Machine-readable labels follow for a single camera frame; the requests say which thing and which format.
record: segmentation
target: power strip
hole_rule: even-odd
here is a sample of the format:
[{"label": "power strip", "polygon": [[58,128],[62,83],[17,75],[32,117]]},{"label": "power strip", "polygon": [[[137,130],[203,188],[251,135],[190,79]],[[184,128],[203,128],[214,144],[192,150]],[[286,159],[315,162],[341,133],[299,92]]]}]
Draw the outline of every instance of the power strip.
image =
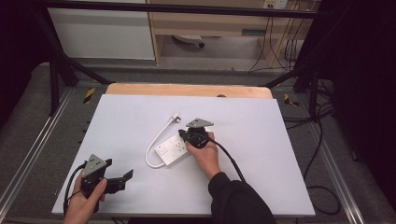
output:
[{"label": "power strip", "polygon": [[178,133],[162,142],[154,149],[166,165],[170,165],[179,160],[188,152],[186,144],[184,144],[183,139]]}]

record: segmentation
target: hand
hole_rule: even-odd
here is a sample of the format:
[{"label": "hand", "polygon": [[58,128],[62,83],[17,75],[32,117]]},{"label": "hand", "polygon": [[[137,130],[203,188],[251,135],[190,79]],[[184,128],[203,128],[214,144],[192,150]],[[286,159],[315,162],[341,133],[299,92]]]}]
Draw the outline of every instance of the hand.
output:
[{"label": "hand", "polygon": [[77,193],[70,199],[70,205],[64,218],[64,224],[88,223],[91,215],[93,214],[96,203],[98,201],[103,202],[105,200],[105,195],[103,193],[106,189],[107,180],[103,179],[99,182],[91,196],[87,199],[81,191],[81,174],[82,171],[76,179],[73,193]]},{"label": "hand", "polygon": [[[209,137],[215,140],[215,135],[210,132]],[[199,167],[204,171],[210,180],[214,175],[221,172],[219,167],[219,150],[213,142],[208,142],[204,148],[198,149],[186,142],[187,150],[197,160]]]}]

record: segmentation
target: black jacket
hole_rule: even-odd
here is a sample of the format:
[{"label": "black jacket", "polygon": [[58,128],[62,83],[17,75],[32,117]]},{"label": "black jacket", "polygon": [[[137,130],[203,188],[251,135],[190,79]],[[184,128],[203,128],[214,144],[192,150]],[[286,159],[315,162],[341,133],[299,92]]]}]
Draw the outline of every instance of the black jacket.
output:
[{"label": "black jacket", "polygon": [[212,177],[208,188],[213,198],[213,223],[276,223],[267,204],[249,184],[231,181],[220,172]]}]

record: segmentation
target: white tabletop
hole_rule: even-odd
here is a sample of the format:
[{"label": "white tabletop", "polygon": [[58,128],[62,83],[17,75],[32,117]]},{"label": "white tabletop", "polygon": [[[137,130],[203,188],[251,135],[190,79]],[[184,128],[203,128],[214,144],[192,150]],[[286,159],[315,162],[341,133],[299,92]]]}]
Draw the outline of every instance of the white tabletop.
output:
[{"label": "white tabletop", "polygon": [[[307,217],[315,211],[308,197],[276,100],[191,96],[102,95],[89,130],[70,169],[52,213],[61,214],[67,181],[73,171],[95,154],[113,159],[105,177],[134,169],[126,190],[106,196],[99,213],[112,216],[209,216],[208,181],[192,155],[170,167],[151,169],[145,152],[170,117],[180,123],[165,130],[154,146],[185,129],[196,118],[215,123],[216,140],[233,156],[246,181],[277,217]],[[152,164],[160,163],[154,149]],[[239,179],[229,159],[219,153],[220,167]]]}]

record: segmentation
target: power outlet socket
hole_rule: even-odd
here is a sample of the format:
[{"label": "power outlet socket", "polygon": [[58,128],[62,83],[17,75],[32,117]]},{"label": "power outlet socket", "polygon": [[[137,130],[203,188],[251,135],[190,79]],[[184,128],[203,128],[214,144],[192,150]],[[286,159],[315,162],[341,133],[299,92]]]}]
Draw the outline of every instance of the power outlet socket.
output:
[{"label": "power outlet socket", "polygon": [[288,0],[276,0],[274,4],[274,9],[285,9]]},{"label": "power outlet socket", "polygon": [[262,8],[274,8],[276,0],[265,0]]},{"label": "power outlet socket", "polygon": [[179,160],[188,152],[186,144],[184,144],[183,139],[178,133],[165,140],[154,149],[166,165],[170,165]]}]

